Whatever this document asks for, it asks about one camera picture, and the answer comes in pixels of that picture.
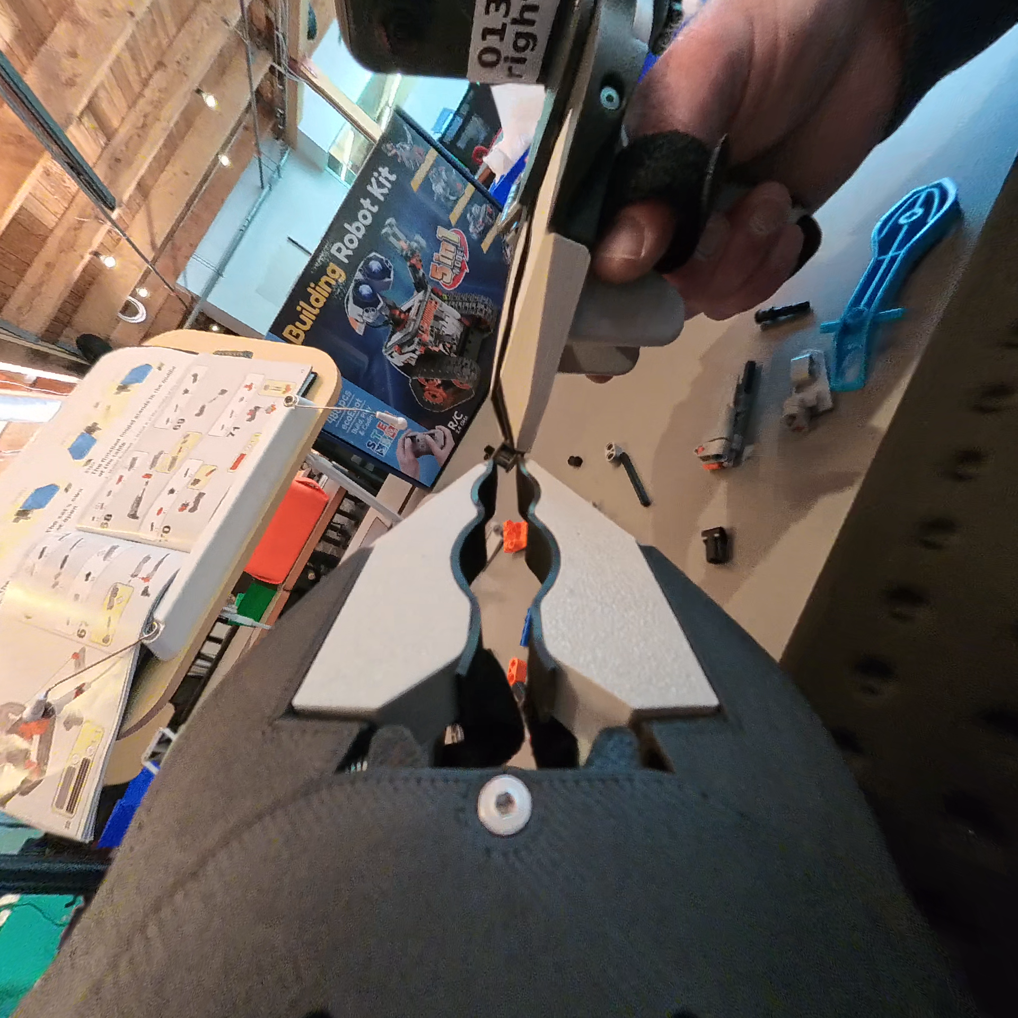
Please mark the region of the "light grey long block piece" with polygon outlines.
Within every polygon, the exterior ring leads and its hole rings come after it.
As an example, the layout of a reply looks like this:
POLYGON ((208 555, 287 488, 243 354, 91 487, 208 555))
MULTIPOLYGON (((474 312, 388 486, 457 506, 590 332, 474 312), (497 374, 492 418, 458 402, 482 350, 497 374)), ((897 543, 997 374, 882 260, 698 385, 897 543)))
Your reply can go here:
POLYGON ((783 423, 789 431, 802 434, 822 414, 833 410, 826 357, 819 349, 808 349, 791 358, 791 389, 783 404, 783 423))

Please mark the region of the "black dimpled mat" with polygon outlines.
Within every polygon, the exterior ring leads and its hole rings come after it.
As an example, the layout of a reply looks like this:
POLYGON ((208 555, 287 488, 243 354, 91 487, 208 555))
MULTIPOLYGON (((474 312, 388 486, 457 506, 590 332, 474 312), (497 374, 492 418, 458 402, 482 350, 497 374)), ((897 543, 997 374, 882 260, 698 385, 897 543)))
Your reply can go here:
POLYGON ((1017 169, 784 665, 981 1016, 1016 1016, 1017 169))

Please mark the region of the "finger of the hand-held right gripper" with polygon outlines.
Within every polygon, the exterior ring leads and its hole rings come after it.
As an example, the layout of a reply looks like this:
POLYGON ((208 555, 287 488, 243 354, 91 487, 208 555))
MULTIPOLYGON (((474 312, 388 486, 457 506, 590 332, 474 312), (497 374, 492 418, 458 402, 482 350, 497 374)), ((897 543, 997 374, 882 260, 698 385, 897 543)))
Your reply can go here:
POLYGON ((532 231, 507 339, 507 426, 530 448, 547 408, 591 256, 559 234, 532 231))
POLYGON ((528 252, 529 236, 532 231, 559 234, 553 225, 554 213, 562 205, 562 180, 565 176, 570 147, 575 133, 574 118, 566 118, 552 134, 544 135, 542 142, 553 142, 553 146, 542 146, 540 155, 545 160, 540 163, 538 154, 528 162, 525 180, 518 190, 516 201, 506 214, 506 226, 514 228, 514 254, 508 280, 508 288, 501 314, 498 341, 496 344, 490 403, 496 416, 502 438, 509 438, 507 426, 507 339, 513 321, 513 306, 520 286, 524 259, 528 252))

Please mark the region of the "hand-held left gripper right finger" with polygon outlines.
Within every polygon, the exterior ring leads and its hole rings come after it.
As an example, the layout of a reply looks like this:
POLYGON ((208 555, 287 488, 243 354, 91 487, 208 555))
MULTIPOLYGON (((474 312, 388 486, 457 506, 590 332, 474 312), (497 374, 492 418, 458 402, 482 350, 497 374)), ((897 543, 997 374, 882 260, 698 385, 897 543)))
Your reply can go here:
POLYGON ((528 688, 585 762, 604 731, 714 716, 719 696, 642 547, 536 463, 516 467, 540 580, 529 610, 528 688))

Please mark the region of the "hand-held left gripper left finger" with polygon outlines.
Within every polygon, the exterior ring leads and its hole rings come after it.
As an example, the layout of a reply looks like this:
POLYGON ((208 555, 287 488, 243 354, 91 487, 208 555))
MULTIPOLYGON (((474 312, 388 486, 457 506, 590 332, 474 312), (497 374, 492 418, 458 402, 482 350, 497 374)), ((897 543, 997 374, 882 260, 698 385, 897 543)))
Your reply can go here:
POLYGON ((483 463, 367 548, 291 706, 300 716, 407 729, 446 766, 487 768, 521 748, 521 708, 480 632, 471 589, 489 562, 498 467, 483 463))

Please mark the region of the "person's right hand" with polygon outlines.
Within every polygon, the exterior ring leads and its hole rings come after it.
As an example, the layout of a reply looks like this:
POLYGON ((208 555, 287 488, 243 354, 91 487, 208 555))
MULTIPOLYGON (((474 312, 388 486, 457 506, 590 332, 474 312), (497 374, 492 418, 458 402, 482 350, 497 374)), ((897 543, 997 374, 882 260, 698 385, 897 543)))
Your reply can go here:
POLYGON ((688 317, 724 321, 770 300, 796 272, 804 218, 845 184, 894 112, 907 44, 903 2, 709 2, 638 84, 631 142, 680 131, 727 142, 748 180, 714 212, 666 279, 688 317))

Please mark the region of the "teal separator tool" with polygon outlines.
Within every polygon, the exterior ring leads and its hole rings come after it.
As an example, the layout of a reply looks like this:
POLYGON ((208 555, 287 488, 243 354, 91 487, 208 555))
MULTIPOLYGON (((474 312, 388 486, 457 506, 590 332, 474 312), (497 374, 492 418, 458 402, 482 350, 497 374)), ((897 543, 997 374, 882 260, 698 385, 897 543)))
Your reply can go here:
POLYGON ((875 223, 871 258, 844 312, 821 324, 831 334, 832 391, 864 387, 876 328, 904 315, 900 291, 918 262, 953 229, 961 215, 958 188, 948 177, 910 190, 875 223))

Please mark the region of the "person's right forearm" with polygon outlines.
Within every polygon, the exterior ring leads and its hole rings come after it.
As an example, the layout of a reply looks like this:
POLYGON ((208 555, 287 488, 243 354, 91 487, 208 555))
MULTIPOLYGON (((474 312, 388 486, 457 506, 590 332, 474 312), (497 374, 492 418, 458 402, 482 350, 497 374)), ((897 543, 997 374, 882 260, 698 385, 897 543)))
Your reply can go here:
POLYGON ((905 48, 894 112, 884 136, 920 100, 1017 23, 1016 1, 905 1, 905 48))

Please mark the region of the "white tipped rod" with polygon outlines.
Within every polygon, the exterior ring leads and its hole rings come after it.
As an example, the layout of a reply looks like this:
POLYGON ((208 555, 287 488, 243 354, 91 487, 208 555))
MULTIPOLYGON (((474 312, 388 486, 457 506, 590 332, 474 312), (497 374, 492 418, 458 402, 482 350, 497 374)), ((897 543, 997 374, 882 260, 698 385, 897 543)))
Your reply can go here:
POLYGON ((283 405, 288 409, 306 409, 314 410, 317 413, 327 413, 327 414, 362 414, 373 417, 378 422, 384 426, 394 427, 397 432, 405 431, 409 428, 409 422, 407 419, 398 414, 391 414, 384 410, 371 410, 364 407, 350 406, 350 405, 327 405, 313 403, 312 400, 306 399, 299 395, 287 395, 283 398, 283 405))

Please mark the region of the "grey cylinder axle assembly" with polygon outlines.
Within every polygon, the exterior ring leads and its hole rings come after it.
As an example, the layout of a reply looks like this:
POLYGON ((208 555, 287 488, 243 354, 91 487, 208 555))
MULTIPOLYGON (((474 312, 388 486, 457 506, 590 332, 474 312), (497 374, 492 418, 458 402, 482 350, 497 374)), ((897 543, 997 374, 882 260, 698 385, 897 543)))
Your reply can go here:
POLYGON ((704 470, 714 472, 737 467, 748 456, 749 430, 757 404, 760 377, 761 366, 757 361, 751 359, 745 362, 719 425, 694 450, 704 470))

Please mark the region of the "instruction booklet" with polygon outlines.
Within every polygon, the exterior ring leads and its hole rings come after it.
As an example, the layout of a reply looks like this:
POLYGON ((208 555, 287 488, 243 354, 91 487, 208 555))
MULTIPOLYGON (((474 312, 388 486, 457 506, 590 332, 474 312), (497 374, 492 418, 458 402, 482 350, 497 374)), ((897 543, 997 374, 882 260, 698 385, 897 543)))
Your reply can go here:
POLYGON ((2 474, 2 811, 90 841, 139 655, 178 653, 182 592, 290 435, 305 363, 102 357, 2 474))

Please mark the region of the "blue small bin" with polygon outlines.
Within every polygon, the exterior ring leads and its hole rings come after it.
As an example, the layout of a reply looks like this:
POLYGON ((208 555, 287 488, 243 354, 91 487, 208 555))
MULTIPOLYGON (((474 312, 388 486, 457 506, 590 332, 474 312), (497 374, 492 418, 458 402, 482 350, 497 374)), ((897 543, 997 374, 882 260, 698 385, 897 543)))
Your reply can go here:
POLYGON ((158 765, 146 765, 127 783, 104 787, 95 816, 95 843, 99 849, 118 848, 158 776, 158 765))

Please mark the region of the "orange storage bin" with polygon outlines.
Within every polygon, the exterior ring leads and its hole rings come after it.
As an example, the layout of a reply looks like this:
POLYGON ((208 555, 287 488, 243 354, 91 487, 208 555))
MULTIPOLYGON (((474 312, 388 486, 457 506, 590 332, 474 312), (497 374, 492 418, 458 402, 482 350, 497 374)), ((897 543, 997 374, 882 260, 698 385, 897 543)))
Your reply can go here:
POLYGON ((281 585, 312 538, 328 501, 327 493, 315 480, 295 478, 243 572, 263 584, 281 585))

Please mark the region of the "robot kit box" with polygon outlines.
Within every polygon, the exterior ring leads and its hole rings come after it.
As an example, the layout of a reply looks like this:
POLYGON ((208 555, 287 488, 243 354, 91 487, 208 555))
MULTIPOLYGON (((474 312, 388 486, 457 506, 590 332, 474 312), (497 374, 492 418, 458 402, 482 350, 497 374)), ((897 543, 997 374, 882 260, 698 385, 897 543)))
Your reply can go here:
POLYGON ((501 206, 394 112, 267 336, 328 353, 337 404, 407 419, 399 431, 330 414, 324 434, 432 489, 492 378, 511 254, 501 206))

